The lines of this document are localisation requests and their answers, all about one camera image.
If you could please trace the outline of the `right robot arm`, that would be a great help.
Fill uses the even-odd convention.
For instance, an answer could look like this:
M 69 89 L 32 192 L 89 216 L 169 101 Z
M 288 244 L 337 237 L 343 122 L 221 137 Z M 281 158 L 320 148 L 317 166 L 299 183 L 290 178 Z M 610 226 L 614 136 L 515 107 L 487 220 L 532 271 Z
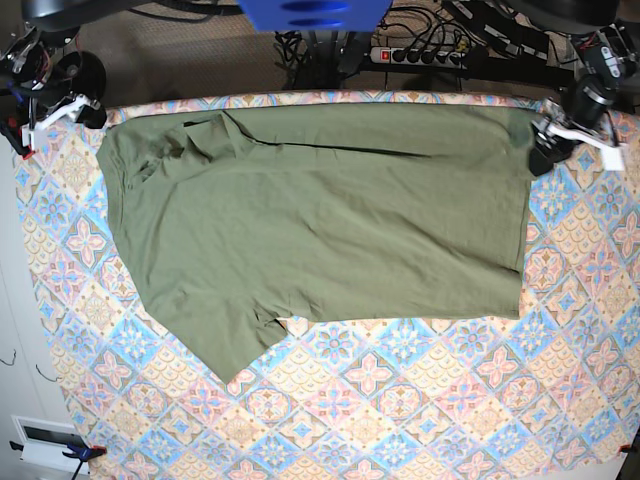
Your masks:
M 1 52 L 1 85 L 16 99 L 21 124 L 35 130 L 67 117 L 89 129 L 105 125 L 106 70 L 79 47 L 79 31 L 28 26 Z

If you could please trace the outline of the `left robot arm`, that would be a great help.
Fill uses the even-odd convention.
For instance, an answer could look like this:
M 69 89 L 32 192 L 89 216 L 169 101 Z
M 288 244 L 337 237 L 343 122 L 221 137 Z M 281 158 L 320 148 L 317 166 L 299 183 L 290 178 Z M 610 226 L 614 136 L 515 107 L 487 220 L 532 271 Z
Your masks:
M 599 150 L 608 171 L 625 168 L 628 147 L 609 110 L 623 83 L 639 73 L 637 1 L 513 1 L 514 10 L 542 30 L 565 34 L 582 64 L 577 78 L 532 123 L 529 169 L 536 176 L 587 144 Z

